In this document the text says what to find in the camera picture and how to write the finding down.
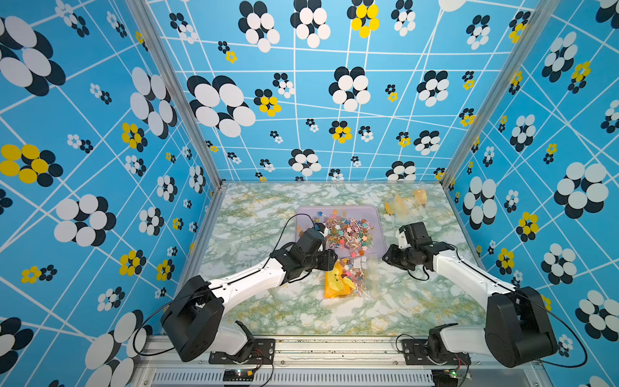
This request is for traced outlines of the yellow duck ziploc bag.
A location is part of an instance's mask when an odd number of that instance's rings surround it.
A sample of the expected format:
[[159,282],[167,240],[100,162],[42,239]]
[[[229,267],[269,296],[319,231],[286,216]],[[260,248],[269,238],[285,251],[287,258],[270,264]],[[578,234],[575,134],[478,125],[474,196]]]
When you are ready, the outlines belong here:
[[395,219],[407,219],[410,216],[409,208],[400,195],[394,195],[384,201],[385,213]]
[[377,292],[377,261],[372,256],[347,257],[338,260],[327,272],[324,298],[360,297],[374,300]]

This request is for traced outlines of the clear ziploc bag of lollipops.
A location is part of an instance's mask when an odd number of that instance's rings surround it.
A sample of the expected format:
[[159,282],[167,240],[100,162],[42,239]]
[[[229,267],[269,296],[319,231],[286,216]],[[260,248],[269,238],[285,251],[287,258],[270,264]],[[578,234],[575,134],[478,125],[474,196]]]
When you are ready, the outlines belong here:
[[414,196],[416,203],[419,206],[425,207],[427,205],[428,196],[427,196],[427,191],[425,189],[415,189],[412,191],[412,194]]

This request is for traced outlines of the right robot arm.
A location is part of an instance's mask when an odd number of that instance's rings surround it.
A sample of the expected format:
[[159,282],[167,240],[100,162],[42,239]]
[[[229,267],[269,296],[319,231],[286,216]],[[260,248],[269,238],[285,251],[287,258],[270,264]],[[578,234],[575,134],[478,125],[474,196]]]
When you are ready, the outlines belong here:
[[459,353],[491,356],[507,368],[552,356],[559,345],[541,294],[503,282],[468,263],[456,246],[430,238],[423,223],[404,225],[382,260],[398,269],[422,268],[444,277],[485,311],[482,326],[445,324],[429,331],[426,352],[435,363]]

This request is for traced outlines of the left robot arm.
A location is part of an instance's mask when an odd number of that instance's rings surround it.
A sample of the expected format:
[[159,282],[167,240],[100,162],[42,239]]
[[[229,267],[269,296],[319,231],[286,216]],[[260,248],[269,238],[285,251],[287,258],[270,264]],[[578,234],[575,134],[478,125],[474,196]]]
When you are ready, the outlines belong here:
[[224,322],[224,315],[259,293],[299,281],[315,270],[332,271],[338,256],[327,248],[327,234],[318,223],[249,269],[212,281],[202,275],[190,278],[161,317],[181,361],[193,361],[205,352],[224,353],[236,363],[249,360],[255,353],[254,335],[240,321]]

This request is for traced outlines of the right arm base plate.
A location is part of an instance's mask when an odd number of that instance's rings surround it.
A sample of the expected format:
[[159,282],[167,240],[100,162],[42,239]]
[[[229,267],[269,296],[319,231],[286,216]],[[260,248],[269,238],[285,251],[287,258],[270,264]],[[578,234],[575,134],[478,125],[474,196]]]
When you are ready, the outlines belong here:
[[472,364],[469,354],[435,351],[427,341],[406,337],[398,340],[398,350],[407,365],[464,367]]

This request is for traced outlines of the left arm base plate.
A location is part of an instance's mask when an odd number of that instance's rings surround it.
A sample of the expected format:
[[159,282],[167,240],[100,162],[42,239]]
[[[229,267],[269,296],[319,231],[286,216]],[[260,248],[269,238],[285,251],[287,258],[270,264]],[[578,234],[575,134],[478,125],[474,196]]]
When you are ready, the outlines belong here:
[[209,357],[209,364],[272,364],[275,354],[275,346],[276,341],[271,338],[253,339],[233,355],[229,355],[225,352],[212,352]]

